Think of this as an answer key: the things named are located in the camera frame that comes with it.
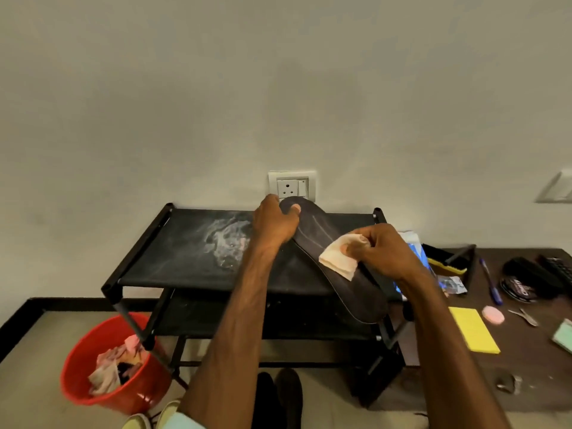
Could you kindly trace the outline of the metal nail clipper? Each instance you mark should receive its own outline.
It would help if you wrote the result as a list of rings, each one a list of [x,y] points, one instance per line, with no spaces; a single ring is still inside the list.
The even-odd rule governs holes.
[[[529,315],[523,308],[518,310],[508,310],[508,312],[522,318],[531,327],[537,328],[540,326],[539,322],[537,322],[536,319]]]

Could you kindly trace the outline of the person's right forearm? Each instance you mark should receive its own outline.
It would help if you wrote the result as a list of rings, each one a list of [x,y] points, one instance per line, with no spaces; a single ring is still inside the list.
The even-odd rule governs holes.
[[[512,429],[435,278],[419,263],[395,278],[414,313],[429,429]]]

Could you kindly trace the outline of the black fabric shoe rack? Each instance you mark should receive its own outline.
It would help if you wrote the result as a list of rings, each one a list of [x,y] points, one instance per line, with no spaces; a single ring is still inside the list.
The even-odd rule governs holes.
[[[102,287],[104,296],[146,349],[179,385],[189,339],[211,339],[233,288],[252,213],[181,209],[166,204]],[[405,361],[397,343],[409,323],[392,325],[389,309],[376,324],[351,316],[319,267],[293,242],[274,263],[262,337],[289,345],[295,340],[333,341],[337,361],[261,361],[260,368],[348,368],[351,394],[372,409],[399,377]]]

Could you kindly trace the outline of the black shoe insole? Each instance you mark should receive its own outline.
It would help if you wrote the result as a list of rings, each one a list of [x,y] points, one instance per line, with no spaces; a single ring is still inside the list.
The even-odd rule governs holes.
[[[299,225],[292,238],[293,243],[318,266],[347,311],[359,322],[377,324],[388,312],[387,296],[369,270],[358,266],[351,280],[319,263],[318,257],[341,236],[356,228],[373,224],[367,214],[327,213],[316,203],[299,196],[280,201],[282,212],[297,204],[301,208]]]

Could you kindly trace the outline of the black shoe polish tin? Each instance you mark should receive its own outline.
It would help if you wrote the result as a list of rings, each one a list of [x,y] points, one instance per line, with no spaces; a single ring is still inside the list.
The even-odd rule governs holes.
[[[510,298],[521,303],[531,304],[538,301],[534,288],[523,284],[514,276],[503,277],[499,281],[500,289]]]

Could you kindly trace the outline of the pale green sponge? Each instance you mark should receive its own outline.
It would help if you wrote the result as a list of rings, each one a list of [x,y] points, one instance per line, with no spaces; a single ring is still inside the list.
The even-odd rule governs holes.
[[[551,340],[572,355],[572,320],[564,319],[553,333]]]

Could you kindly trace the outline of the person's right hand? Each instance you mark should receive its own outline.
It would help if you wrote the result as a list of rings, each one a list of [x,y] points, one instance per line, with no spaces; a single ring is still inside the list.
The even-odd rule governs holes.
[[[397,282],[402,291],[405,291],[408,285],[432,278],[392,225],[379,223],[356,229],[352,233],[363,235],[371,244],[369,259],[357,261]]]

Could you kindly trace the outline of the white wiping cloth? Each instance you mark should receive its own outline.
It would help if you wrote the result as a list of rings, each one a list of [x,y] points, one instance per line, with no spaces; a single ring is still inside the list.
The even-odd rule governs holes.
[[[319,263],[336,272],[347,281],[352,281],[359,263],[342,251],[343,246],[352,244],[365,247],[371,246],[368,238],[363,235],[347,233],[334,240],[334,242],[325,248],[318,257]]]

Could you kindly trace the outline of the black shoe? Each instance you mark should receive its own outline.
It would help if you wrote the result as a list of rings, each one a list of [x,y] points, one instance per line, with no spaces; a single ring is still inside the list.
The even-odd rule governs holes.
[[[251,429],[282,429],[282,406],[273,378],[268,372],[257,376]]]

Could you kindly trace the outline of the blue and white packet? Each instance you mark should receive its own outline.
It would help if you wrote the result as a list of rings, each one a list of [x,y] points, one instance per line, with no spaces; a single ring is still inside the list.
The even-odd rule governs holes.
[[[398,231],[400,237],[405,241],[405,243],[410,247],[411,251],[415,253],[417,258],[420,262],[424,265],[424,267],[429,271],[429,273],[433,276],[433,278],[438,282],[438,286],[442,293],[448,297],[446,293],[446,289],[444,285],[438,280],[438,276],[433,271],[430,263],[428,261],[428,257],[422,247],[421,240],[419,235],[413,230],[405,230],[405,231]]]

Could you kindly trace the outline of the red plastic bucket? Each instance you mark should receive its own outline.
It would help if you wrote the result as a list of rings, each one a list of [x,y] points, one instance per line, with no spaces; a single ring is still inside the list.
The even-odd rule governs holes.
[[[149,411],[168,392],[171,377],[153,356],[110,393],[94,396],[88,376],[96,370],[96,359],[105,351],[124,344],[134,331],[120,315],[104,320],[86,333],[68,353],[60,374],[61,391],[70,402],[82,406],[100,406],[132,415]]]

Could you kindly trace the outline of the blue pen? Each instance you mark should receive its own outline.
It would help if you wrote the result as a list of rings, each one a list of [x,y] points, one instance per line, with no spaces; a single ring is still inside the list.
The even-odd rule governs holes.
[[[487,280],[487,284],[488,284],[488,288],[489,288],[489,295],[490,295],[491,300],[493,301],[493,303],[496,306],[498,306],[498,307],[502,306],[503,305],[502,297],[501,297],[499,290],[497,288],[497,284],[492,279],[492,275],[490,274],[489,268],[488,268],[485,260],[479,256],[478,261],[479,261],[480,266],[483,269],[484,276]]]

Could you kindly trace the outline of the small printed sachet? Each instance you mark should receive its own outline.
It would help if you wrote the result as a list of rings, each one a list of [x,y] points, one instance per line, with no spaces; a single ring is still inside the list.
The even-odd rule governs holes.
[[[438,276],[440,288],[447,295],[465,295],[468,289],[458,276]]]

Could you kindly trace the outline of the white wall power socket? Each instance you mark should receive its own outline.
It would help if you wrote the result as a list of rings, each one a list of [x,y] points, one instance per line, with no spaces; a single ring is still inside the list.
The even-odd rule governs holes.
[[[269,171],[269,194],[275,194],[281,200],[299,196],[315,202],[317,175],[315,170]]]

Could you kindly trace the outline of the crumpled waste cloths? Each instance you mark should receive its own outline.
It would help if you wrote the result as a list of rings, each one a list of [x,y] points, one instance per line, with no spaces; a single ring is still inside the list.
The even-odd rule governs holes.
[[[96,369],[88,377],[90,395],[103,396],[123,386],[142,368],[148,355],[137,335],[98,355]]]

